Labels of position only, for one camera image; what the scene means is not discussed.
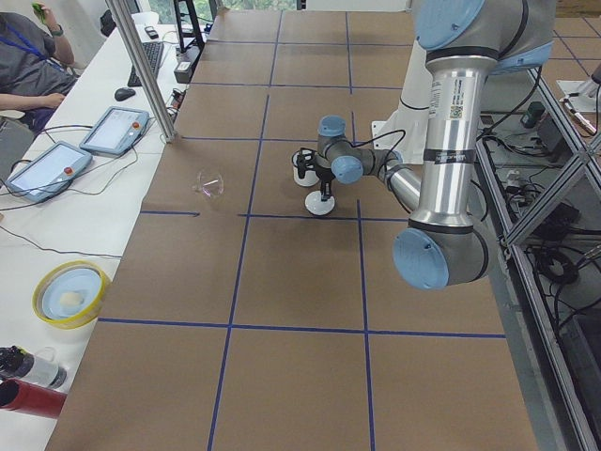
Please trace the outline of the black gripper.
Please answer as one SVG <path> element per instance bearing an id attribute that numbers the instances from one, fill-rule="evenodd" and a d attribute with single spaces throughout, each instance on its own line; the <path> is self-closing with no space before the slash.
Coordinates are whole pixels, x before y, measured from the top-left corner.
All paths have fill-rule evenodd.
<path id="1" fill-rule="evenodd" d="M 332 196 L 331 183 L 334 180 L 334 174 L 330 167 L 325 167 L 319 163 L 314 164 L 314 170 L 320 180 L 320 201 L 327 202 L 327 198 Z"/>

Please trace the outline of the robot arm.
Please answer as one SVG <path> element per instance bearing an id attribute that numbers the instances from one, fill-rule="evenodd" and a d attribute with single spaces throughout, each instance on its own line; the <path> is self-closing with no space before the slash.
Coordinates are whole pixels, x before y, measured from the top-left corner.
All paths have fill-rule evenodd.
<path id="1" fill-rule="evenodd" d="M 552 1 L 416 2 L 415 41 L 431 75 L 422 171 L 409 167 L 399 147 L 351 144 L 338 116 L 321 119 L 316 150 L 298 157 L 300 174 L 318 176 L 323 201 L 333 181 L 374 176 L 408 208 L 393 261 L 411 286 L 441 289 L 487 275 L 495 241 L 467 206 L 485 81 L 542 66 L 551 54 L 555 14 Z"/>

